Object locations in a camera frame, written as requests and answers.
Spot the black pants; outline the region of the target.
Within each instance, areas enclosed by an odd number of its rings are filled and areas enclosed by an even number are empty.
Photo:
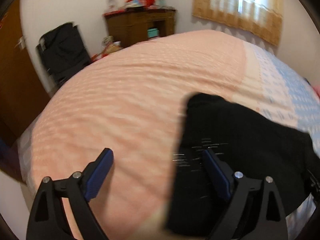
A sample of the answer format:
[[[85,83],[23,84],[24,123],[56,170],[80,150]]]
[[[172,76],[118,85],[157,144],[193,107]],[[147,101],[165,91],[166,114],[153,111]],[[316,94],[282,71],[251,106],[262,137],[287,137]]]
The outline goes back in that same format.
[[[220,96],[198,93],[186,103],[180,145],[173,158],[176,172],[165,225],[174,234],[209,239],[229,207],[206,163],[206,149],[248,178],[271,176],[286,219],[308,196],[319,204],[319,157],[308,133],[272,122]],[[249,208],[233,239],[255,228],[260,202],[258,192],[249,194]]]

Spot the brown wooden door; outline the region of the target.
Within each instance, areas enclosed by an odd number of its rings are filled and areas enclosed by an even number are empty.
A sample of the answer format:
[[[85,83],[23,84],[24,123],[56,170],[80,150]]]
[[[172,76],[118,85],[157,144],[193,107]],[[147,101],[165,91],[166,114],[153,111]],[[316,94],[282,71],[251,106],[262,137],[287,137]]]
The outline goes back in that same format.
[[[1,170],[23,182],[17,140],[49,102],[24,44],[20,0],[1,17]]]

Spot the pink pillow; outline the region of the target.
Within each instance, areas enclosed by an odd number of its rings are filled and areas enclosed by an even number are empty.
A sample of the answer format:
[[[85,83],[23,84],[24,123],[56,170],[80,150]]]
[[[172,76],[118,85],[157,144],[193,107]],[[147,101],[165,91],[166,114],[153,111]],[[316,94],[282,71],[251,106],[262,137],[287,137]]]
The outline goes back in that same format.
[[[317,94],[317,96],[320,98],[320,85],[312,86],[313,90]]]

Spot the pink blue patterned bed blanket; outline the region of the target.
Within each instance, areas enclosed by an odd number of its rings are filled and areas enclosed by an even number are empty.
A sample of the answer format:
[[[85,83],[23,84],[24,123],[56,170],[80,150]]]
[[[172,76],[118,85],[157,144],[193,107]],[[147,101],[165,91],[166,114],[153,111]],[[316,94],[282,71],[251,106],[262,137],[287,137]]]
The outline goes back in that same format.
[[[186,98],[216,94],[308,132],[319,151],[319,98],[268,51],[213,30],[141,42],[86,67],[37,120],[27,186],[63,179],[104,148],[115,164],[90,206],[110,239],[175,239],[163,229]]]

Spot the black folding chair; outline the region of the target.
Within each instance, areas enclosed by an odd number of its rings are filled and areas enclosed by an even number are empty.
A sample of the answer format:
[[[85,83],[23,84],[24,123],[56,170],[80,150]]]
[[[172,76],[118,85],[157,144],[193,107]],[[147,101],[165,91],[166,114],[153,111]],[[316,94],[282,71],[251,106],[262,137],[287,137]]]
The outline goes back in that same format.
[[[63,86],[92,61],[78,26],[67,22],[43,34],[36,46],[42,65],[57,87]]]

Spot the bags beside desk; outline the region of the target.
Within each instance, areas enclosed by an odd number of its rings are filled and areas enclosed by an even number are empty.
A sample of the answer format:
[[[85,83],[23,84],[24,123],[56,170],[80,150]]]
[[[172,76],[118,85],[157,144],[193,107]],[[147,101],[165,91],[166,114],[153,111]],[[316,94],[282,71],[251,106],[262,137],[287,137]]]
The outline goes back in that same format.
[[[113,36],[104,38],[102,41],[102,47],[103,49],[99,54],[95,54],[91,57],[92,62],[98,61],[112,53],[122,50],[121,42],[114,41]]]

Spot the dark wooden desk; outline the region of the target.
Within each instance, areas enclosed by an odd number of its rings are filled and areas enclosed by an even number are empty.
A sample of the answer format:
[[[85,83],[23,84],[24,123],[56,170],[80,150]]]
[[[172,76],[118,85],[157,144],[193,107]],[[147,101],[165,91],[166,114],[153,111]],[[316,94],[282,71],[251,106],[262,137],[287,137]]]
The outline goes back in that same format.
[[[150,29],[157,29],[159,37],[173,35],[175,16],[174,8],[141,8],[103,14],[108,34],[124,48],[147,41]]]

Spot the teal box in desk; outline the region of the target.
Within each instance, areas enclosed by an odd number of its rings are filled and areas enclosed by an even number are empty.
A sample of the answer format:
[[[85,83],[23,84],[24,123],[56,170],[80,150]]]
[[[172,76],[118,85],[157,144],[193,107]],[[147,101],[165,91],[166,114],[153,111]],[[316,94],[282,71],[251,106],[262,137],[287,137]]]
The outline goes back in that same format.
[[[154,39],[159,37],[159,30],[157,28],[148,29],[148,39]]]

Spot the tan patterned window curtain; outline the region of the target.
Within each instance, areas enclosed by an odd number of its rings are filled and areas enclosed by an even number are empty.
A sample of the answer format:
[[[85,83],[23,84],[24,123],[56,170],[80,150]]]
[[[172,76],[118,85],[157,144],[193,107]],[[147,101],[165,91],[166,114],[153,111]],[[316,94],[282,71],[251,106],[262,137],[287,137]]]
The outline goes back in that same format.
[[[279,46],[283,0],[193,0],[194,17],[249,31]]]

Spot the red items on desk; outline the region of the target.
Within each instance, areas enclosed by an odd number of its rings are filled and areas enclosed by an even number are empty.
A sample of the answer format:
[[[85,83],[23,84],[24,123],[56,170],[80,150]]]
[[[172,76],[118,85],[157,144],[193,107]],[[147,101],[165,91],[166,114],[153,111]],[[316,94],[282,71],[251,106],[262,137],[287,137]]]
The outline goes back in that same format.
[[[125,10],[129,9],[165,9],[174,10],[174,7],[168,6],[165,0],[126,0]]]

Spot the white photo frame card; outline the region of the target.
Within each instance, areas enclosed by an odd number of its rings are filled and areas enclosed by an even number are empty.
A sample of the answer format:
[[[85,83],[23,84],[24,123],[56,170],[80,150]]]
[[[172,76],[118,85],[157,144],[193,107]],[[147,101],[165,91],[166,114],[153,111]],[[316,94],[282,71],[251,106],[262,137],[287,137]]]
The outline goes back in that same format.
[[[107,0],[107,12],[114,12],[118,10],[117,0]]]

